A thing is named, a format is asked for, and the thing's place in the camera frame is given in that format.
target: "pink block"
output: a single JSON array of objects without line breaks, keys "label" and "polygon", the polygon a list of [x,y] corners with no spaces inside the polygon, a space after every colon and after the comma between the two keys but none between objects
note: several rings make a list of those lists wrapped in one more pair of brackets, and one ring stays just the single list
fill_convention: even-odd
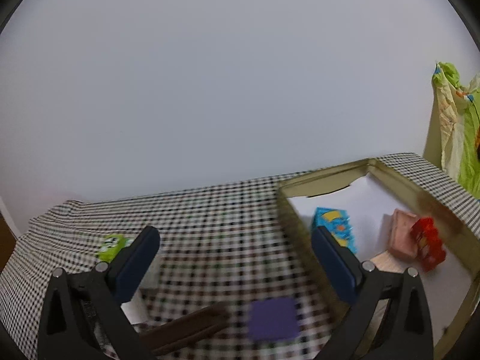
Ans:
[{"label": "pink block", "polygon": [[395,209],[392,215],[392,232],[388,242],[388,251],[398,259],[412,261],[417,257],[418,246],[410,235],[410,229],[418,217],[410,212]]}]

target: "checkered tablecloth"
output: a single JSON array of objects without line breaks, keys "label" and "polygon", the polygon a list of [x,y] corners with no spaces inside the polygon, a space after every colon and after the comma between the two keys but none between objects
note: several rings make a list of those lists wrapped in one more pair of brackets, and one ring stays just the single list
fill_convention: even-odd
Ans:
[{"label": "checkered tablecloth", "polygon": [[[415,154],[380,158],[450,208],[478,234],[480,205],[462,187]],[[278,181],[297,174],[153,196],[84,203],[69,200],[30,221],[0,275],[0,320],[22,352],[36,357],[43,296],[56,267],[90,270],[107,234],[161,236],[158,287],[143,290],[150,322],[161,325],[219,300],[229,328],[164,359],[312,359],[330,335],[329,315],[277,222]],[[301,335],[291,342],[246,338],[249,305],[294,297]]]}]

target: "green packet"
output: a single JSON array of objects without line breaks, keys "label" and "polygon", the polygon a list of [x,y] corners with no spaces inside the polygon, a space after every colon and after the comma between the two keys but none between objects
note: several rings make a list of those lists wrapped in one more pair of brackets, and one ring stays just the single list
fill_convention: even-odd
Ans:
[{"label": "green packet", "polygon": [[100,261],[110,264],[120,250],[129,247],[133,241],[132,238],[124,237],[121,234],[110,234],[105,237],[97,257]]}]

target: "purple sponge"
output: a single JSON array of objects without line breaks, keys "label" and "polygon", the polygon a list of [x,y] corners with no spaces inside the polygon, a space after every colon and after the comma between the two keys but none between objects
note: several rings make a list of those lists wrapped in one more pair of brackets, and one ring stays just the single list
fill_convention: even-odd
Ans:
[{"label": "purple sponge", "polygon": [[280,341],[300,333],[293,298],[256,300],[251,304],[248,337],[253,341]]}]

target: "cardboard tray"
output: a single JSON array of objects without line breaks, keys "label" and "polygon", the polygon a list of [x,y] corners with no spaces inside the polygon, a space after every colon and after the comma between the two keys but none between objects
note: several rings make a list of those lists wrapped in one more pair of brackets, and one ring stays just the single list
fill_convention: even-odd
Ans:
[{"label": "cardboard tray", "polygon": [[456,342],[475,311],[480,292],[480,241],[451,210],[413,181],[387,167],[378,159],[369,158],[314,171],[281,182],[277,195],[280,226],[288,234],[292,245],[298,252],[298,258],[330,307],[334,325],[339,324],[348,310],[348,305],[338,299],[330,286],[325,272],[311,250],[310,229],[297,216],[288,198],[334,192],[347,187],[352,181],[367,173],[375,176],[413,213],[420,216],[431,216],[442,241],[471,276],[472,284],[464,301],[446,333],[435,346],[435,359],[442,359]]}]

